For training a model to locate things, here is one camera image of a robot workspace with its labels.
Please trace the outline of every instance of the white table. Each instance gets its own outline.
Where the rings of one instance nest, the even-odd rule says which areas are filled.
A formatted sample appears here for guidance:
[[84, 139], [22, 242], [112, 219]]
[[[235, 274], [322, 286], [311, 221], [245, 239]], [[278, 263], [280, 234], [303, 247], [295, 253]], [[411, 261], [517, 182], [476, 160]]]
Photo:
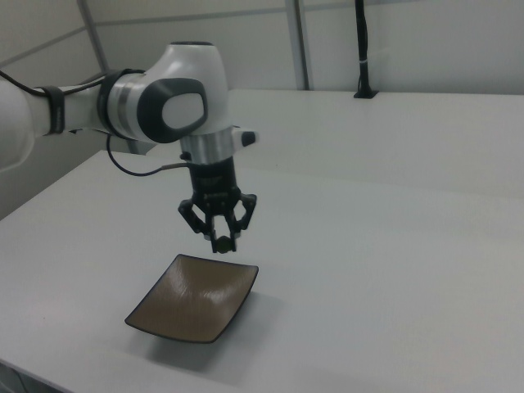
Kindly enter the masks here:
[[[235, 254], [212, 255], [179, 217], [185, 169], [132, 178], [104, 152], [1, 221], [0, 361], [75, 392], [522, 392], [522, 199], [247, 161], [238, 184], [259, 204]], [[260, 267], [212, 345], [124, 324], [178, 253]]]
[[260, 133], [244, 168], [524, 197], [524, 96], [233, 90], [229, 107]]

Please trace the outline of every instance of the square plate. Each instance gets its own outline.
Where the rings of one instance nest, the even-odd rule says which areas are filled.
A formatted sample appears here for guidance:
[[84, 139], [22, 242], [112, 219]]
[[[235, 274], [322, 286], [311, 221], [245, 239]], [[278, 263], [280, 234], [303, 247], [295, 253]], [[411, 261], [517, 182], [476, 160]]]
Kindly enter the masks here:
[[214, 342], [242, 307], [258, 272], [257, 266], [178, 255], [125, 322], [172, 340]]

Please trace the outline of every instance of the cable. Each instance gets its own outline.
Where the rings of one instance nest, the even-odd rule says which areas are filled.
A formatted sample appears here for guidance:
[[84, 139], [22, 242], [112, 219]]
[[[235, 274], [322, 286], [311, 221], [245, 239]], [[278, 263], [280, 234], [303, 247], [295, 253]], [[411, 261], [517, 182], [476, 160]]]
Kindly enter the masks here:
[[[31, 94], [33, 96], [37, 96], [37, 97], [47, 97], [46, 93], [41, 92], [39, 90], [35, 90], [34, 88], [29, 88], [29, 87], [25, 86], [24, 84], [21, 84], [16, 79], [13, 79], [11, 76], [9, 76], [8, 74], [6, 74], [5, 72], [3, 72], [1, 70], [0, 70], [0, 76], [2, 78], [4, 78], [6, 81], [11, 82], [12, 84], [17, 86], [18, 88], [24, 90], [26, 93], [29, 93], [29, 94]], [[77, 88], [72, 88], [71, 90], [65, 90], [64, 91], [64, 95], [65, 96], [69, 96], [70, 94], [81, 92], [82, 90], [85, 90], [86, 88], [92, 88], [94, 86], [98, 86], [104, 80], [102, 77], [100, 77], [100, 78], [101, 79], [95, 80], [94, 82], [78, 86]]]
[[107, 155], [109, 156], [113, 164], [115, 164], [115, 166], [118, 169], [120, 169], [122, 172], [126, 174], [130, 174], [131, 176], [138, 176], [138, 177], [143, 178], [146, 176], [151, 176], [152, 174], [158, 174], [162, 170], [175, 169], [175, 168], [187, 168], [189, 166], [185, 162], [179, 162], [177, 164], [162, 165], [160, 168], [152, 170], [151, 172], [144, 172], [144, 173], [131, 172], [130, 170], [127, 170], [122, 165], [120, 165], [118, 162], [116, 162], [115, 157], [113, 157], [113, 153], [111, 152], [111, 135], [110, 134], [107, 135], [106, 149], [107, 149]]

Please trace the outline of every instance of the white wall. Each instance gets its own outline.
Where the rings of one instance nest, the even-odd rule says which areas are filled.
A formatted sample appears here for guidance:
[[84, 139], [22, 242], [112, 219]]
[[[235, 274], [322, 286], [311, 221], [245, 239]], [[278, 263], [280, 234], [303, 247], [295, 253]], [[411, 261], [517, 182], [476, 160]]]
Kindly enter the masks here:
[[[77, 2], [0, 2], [0, 68], [22, 83], [68, 85], [100, 71]], [[102, 149], [95, 133], [39, 138], [29, 159], [0, 173], [0, 219]]]
[[88, 0], [111, 68], [147, 69], [173, 41], [209, 41], [230, 88], [296, 89], [288, 0]]
[[[354, 0], [300, 0], [310, 82], [356, 88]], [[390, 92], [524, 93], [524, 1], [365, 0], [372, 85]], [[111, 67], [150, 66], [207, 40], [230, 88], [302, 88], [293, 0], [88, 0]]]
[[[367, 0], [373, 88], [524, 93], [522, 0]], [[315, 89], [355, 90], [353, 1], [304, 0]]]

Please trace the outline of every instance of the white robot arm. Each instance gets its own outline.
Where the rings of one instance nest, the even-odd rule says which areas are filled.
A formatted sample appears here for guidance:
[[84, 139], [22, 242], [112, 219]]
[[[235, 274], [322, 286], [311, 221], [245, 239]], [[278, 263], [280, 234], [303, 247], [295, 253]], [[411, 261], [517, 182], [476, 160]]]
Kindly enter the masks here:
[[[81, 87], [25, 91], [16, 81], [0, 82], [0, 170], [23, 162], [34, 139], [76, 129], [97, 129], [142, 142], [180, 140], [193, 194], [178, 210], [195, 233], [211, 241], [213, 252], [236, 250], [247, 229], [256, 196], [237, 187], [233, 154], [258, 139], [233, 126], [228, 85], [216, 47], [210, 43], [171, 43], [147, 71], [112, 71]], [[241, 202], [246, 213], [235, 217]], [[203, 221], [193, 212], [196, 205]], [[214, 217], [222, 215], [229, 236], [217, 239]]]

